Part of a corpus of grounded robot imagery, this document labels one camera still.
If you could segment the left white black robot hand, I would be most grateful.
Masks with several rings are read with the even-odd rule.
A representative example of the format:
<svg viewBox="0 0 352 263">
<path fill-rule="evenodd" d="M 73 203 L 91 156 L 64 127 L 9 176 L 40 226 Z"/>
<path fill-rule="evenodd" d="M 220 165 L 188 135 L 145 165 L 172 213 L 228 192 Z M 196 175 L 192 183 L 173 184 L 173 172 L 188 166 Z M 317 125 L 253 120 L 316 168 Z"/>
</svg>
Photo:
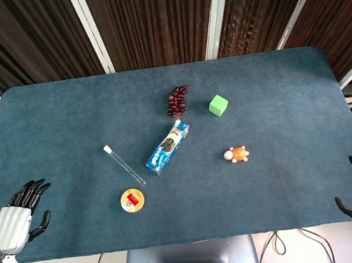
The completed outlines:
<svg viewBox="0 0 352 263">
<path fill-rule="evenodd" d="M 50 223 L 51 211 L 44 211 L 38 227 L 31 227 L 33 215 L 44 192 L 51 184 L 44 179 L 31 180 L 15 193 L 0 210 L 0 254 L 16 255 L 25 245 L 44 233 Z"/>
</svg>

